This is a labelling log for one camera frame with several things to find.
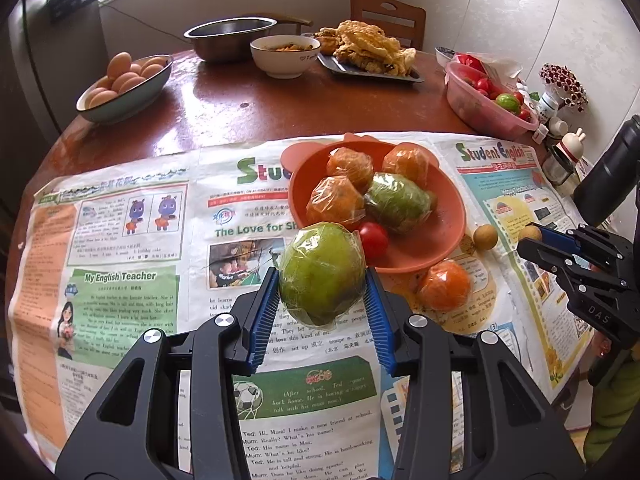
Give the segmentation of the green sleeve forearm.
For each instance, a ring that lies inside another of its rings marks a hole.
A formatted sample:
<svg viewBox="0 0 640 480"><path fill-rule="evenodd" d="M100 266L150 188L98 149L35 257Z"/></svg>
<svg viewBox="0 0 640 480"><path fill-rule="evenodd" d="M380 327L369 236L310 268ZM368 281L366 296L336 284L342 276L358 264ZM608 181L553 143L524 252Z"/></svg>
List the green sleeve forearm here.
<svg viewBox="0 0 640 480"><path fill-rule="evenodd" d="M592 398L591 426L584 442L588 466L597 463L625 426L639 401L639 345L610 382L598 387Z"/></svg>

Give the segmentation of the right hand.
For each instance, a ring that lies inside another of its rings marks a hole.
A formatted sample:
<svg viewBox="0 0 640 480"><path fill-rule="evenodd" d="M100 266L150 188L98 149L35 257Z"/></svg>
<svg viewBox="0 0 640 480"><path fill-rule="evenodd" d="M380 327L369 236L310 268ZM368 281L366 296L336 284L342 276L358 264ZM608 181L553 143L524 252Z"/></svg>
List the right hand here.
<svg viewBox="0 0 640 480"><path fill-rule="evenodd" d="M603 358L604 356L606 356L612 348L612 342L608 339L608 337L605 337L600 332L594 334L591 345L594 353L599 358ZM634 345L634 348L631 349L630 355L631 359L633 359L634 361L640 361L640 342L637 342Z"/></svg>

